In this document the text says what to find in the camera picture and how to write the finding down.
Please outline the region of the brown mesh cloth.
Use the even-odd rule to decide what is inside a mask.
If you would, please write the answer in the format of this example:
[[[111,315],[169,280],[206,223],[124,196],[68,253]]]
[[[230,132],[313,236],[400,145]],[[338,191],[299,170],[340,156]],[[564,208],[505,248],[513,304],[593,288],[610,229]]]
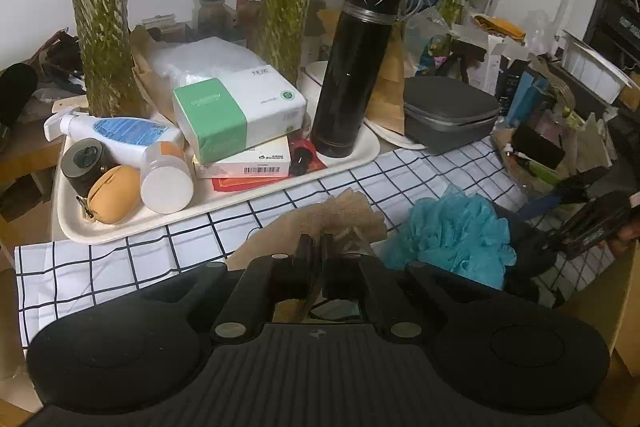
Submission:
[[[351,189],[325,202],[289,211],[272,221],[268,227],[250,236],[226,261],[228,269],[246,269],[250,262],[274,254],[295,254],[300,236],[308,235],[314,241],[325,235],[334,237],[334,246],[343,246],[342,257],[354,260],[378,259],[371,243],[386,239],[387,232],[382,213],[373,211],[366,196]],[[302,323],[321,291],[321,280],[316,277],[304,299],[288,299],[277,303],[274,311],[276,323]],[[250,335],[250,325],[240,319],[218,319],[213,328],[217,336],[236,339]]]

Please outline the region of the teal bath loofah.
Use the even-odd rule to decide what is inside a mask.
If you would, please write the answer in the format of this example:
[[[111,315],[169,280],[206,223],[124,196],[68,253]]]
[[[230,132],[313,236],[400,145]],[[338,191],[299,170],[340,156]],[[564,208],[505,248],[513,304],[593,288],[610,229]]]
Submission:
[[[452,185],[439,199],[419,199],[378,257],[391,270],[420,261],[498,291],[518,260],[509,221],[488,199]]]

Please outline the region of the red packet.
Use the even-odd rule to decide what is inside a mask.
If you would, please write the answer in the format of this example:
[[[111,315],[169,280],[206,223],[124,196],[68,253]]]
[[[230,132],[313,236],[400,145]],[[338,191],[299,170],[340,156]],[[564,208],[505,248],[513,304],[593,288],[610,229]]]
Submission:
[[[303,176],[322,169],[326,165],[318,158],[314,144],[304,138],[294,138],[287,135],[291,152],[291,166],[285,178],[240,178],[240,179],[209,179],[217,192],[235,192],[250,190],[251,188],[269,183],[279,182],[292,176]]]

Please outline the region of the white pink barcode box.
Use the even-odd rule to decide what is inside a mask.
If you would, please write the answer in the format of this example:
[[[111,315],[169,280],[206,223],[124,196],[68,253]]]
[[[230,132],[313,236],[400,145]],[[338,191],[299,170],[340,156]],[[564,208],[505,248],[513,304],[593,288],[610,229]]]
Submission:
[[[208,164],[193,158],[194,172],[200,179],[285,178],[290,166],[291,152],[286,136]]]

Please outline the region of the cream plastic tray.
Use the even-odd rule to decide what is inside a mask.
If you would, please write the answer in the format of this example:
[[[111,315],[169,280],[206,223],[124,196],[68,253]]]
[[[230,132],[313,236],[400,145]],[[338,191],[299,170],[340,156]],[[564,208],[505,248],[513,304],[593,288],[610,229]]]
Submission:
[[[88,245],[110,243],[130,235],[141,234],[165,225],[198,217],[206,212],[218,211],[277,191],[288,190],[316,181],[324,176],[334,176],[334,174],[361,167],[374,161],[378,157],[378,153],[380,153],[378,137],[368,127],[362,127],[358,134],[355,150],[346,158],[323,156],[321,161],[326,165],[323,169],[255,187],[251,190],[230,193],[217,192],[214,190],[212,182],[198,180],[194,182],[192,200],[183,210],[170,215],[160,215],[142,206],[116,225],[102,225],[102,223],[86,219],[70,182],[64,178],[62,173],[58,173],[54,182],[52,209],[62,233],[71,241]]]

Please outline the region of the white orange pill bottle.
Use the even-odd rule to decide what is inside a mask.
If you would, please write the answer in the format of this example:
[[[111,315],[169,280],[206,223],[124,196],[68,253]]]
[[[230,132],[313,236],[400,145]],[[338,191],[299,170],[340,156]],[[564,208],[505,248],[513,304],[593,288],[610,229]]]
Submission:
[[[146,207],[170,215],[190,204],[194,183],[178,145],[158,141],[146,148],[141,160],[140,195]]]

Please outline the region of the green white tissue pack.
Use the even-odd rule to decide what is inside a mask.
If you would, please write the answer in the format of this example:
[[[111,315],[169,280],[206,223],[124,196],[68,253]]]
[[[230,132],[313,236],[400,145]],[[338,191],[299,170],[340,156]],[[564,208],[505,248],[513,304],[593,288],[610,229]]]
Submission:
[[[307,100],[270,65],[174,90],[177,124],[201,164],[303,127]]]

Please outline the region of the grey zip hard case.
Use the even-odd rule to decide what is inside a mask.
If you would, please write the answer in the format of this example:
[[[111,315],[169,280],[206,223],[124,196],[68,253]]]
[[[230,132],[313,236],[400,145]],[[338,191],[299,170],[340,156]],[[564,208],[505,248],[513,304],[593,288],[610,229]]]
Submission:
[[[405,136],[432,154],[485,138],[498,118],[490,94],[448,77],[412,77],[404,88]]]

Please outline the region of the white spray bottle blue label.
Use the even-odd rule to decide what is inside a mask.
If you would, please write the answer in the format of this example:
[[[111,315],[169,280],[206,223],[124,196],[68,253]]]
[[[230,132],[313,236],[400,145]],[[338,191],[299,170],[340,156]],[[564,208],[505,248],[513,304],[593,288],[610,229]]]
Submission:
[[[171,142],[184,149],[182,132],[172,124],[136,117],[94,117],[70,108],[50,116],[43,124],[48,141],[66,135],[74,143],[101,142],[118,165],[140,168],[144,151],[156,142]]]

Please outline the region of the black tape roll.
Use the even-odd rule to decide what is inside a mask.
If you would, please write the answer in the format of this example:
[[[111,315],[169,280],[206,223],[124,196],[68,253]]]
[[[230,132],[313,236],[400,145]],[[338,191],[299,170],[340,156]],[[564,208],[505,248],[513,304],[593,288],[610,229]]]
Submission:
[[[107,148],[96,139],[74,143],[62,156],[61,170],[76,194],[86,198],[101,176],[116,166]]]

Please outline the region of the white black grid tablecloth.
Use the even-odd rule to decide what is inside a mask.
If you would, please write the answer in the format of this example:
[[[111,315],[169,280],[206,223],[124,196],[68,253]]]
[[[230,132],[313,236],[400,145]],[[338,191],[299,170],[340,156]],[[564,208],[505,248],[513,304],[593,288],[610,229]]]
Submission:
[[[15,251],[21,346],[60,317],[125,295],[209,260],[227,259],[251,235],[288,210],[323,202],[348,188],[366,195],[395,231],[413,204],[442,196],[450,185],[518,211],[526,196],[488,140],[432,156],[398,150],[361,167],[221,210],[198,213],[102,245],[58,241]]]

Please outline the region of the cardboard box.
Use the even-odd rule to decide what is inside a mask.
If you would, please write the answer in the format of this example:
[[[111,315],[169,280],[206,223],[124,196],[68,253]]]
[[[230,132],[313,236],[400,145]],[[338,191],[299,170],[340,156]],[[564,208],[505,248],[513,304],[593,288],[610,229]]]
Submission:
[[[561,307],[597,329],[608,345],[610,367],[593,405],[614,426],[640,421],[639,279],[639,246],[634,244]]]

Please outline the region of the black thermos bottle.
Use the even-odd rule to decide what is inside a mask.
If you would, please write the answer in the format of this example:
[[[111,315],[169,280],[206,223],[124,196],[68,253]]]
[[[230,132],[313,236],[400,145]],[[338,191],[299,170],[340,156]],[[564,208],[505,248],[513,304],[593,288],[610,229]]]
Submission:
[[[310,135],[319,154],[354,150],[400,2],[344,0]]]

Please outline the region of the white plastic basket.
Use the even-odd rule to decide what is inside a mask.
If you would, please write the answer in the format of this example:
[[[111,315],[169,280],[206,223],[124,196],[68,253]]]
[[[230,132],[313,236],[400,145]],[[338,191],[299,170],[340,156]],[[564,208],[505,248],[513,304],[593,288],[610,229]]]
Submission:
[[[639,90],[624,72],[591,46],[568,31],[564,31],[564,39],[562,67],[603,101],[613,104],[624,88]]]

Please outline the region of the left glass vase bamboo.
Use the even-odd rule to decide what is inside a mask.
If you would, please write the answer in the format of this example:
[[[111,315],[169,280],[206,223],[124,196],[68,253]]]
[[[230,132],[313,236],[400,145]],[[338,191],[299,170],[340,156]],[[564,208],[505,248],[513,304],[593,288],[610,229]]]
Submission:
[[[72,0],[89,112],[98,117],[146,114],[134,78],[128,0]]]

